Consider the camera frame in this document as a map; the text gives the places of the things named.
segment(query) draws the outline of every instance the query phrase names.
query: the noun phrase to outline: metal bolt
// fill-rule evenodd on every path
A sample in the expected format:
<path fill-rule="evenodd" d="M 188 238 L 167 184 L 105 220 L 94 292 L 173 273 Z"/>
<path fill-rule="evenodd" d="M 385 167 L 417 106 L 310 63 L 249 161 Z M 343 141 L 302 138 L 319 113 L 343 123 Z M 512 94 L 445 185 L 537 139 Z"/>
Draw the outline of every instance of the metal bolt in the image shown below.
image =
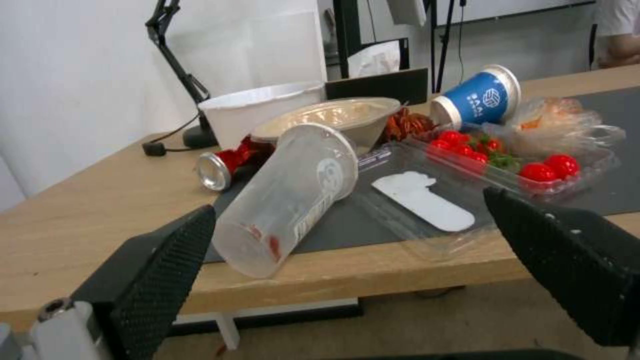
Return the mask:
<path fill-rule="evenodd" d="M 38 313 L 38 321 L 45 322 L 59 314 L 64 313 L 74 306 L 74 303 L 68 297 L 61 297 L 59 299 L 46 303 Z"/>

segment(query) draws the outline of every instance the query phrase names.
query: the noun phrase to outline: white bowl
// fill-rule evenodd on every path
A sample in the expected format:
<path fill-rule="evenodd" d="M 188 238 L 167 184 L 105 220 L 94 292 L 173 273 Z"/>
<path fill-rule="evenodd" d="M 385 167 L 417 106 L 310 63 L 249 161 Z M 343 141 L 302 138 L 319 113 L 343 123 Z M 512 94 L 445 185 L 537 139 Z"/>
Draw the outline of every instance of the white bowl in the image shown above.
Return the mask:
<path fill-rule="evenodd" d="M 265 86 L 214 97 L 198 104 L 223 150 L 235 149 L 256 126 L 287 111 L 325 99 L 319 81 Z"/>
<path fill-rule="evenodd" d="M 256 142 L 276 143 L 278 137 L 298 124 L 313 122 L 341 131 L 356 145 L 356 153 L 371 150 L 387 124 L 400 109 L 400 102 L 387 97 L 358 97 L 321 102 L 306 106 L 256 127 L 251 138 Z"/>

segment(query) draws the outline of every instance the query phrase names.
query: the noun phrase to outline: person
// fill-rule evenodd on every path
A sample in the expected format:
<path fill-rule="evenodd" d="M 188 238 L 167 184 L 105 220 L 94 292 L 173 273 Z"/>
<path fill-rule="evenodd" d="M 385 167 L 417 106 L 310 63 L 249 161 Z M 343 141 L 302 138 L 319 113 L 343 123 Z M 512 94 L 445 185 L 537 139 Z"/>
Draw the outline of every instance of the person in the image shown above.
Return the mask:
<path fill-rule="evenodd" d="M 596 23 L 600 68 L 640 63 L 640 0 L 598 0 Z"/>

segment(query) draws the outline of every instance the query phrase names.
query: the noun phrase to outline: plastic bag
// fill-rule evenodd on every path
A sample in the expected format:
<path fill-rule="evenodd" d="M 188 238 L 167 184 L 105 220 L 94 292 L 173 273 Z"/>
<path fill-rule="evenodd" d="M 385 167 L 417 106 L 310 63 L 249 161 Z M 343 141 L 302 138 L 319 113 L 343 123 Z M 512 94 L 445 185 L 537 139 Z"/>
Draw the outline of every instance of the plastic bag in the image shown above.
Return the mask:
<path fill-rule="evenodd" d="M 504 126 L 483 124 L 483 131 L 500 138 L 520 156 L 576 154 L 612 146 L 626 137 L 623 129 L 602 124 L 595 111 L 576 99 L 534 99 L 519 107 Z"/>

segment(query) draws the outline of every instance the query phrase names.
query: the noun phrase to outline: clear plastic cup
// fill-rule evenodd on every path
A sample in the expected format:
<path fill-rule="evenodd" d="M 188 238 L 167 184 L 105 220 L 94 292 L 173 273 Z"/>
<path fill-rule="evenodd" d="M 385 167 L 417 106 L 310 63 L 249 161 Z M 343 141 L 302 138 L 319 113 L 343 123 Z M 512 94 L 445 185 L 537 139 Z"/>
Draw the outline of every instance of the clear plastic cup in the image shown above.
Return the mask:
<path fill-rule="evenodd" d="M 340 132 L 320 124 L 294 126 L 222 213 L 212 244 L 241 273 L 269 277 L 357 179 L 356 154 Z"/>

